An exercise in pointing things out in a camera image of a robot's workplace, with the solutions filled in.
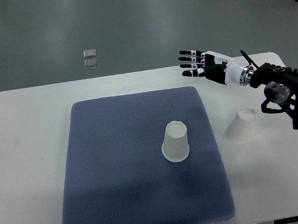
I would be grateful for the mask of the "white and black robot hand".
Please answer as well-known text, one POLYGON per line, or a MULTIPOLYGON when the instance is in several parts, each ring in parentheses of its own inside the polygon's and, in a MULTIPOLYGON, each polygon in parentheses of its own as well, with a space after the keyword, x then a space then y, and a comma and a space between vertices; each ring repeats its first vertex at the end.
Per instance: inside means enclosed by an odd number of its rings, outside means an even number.
POLYGON ((184 69, 184 77, 204 77, 210 81, 226 85, 237 83, 246 86, 250 83, 249 73, 252 66, 240 64, 227 55, 213 51, 185 50, 180 51, 179 61, 186 62, 180 67, 184 69))

